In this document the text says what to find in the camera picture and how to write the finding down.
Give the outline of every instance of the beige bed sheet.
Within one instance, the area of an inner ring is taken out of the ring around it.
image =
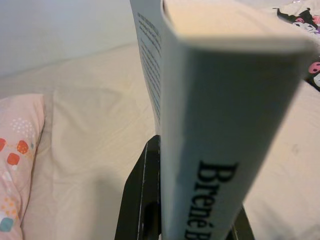
[[[0,79],[0,98],[21,93],[44,93],[47,113],[25,240],[112,240],[155,132],[137,45]],[[302,82],[296,96],[245,201],[257,240],[320,239],[320,93]]]

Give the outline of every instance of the bed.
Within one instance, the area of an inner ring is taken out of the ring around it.
[[[113,239],[155,134],[137,43],[1,77],[0,99],[26,93],[44,94],[46,115],[24,239]],[[244,202],[257,240],[320,239],[319,141],[320,92],[302,81]]]

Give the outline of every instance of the pillow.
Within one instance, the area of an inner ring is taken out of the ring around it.
[[[44,126],[41,94],[0,100],[0,239],[22,240],[31,171]]]

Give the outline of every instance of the pink pillow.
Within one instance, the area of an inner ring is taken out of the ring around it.
[[[0,240],[22,240],[31,171],[44,126],[41,94],[0,100]]]

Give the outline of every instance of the book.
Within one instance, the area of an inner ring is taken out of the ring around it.
[[[235,1],[130,3],[161,137],[162,239],[223,240],[314,46]]]

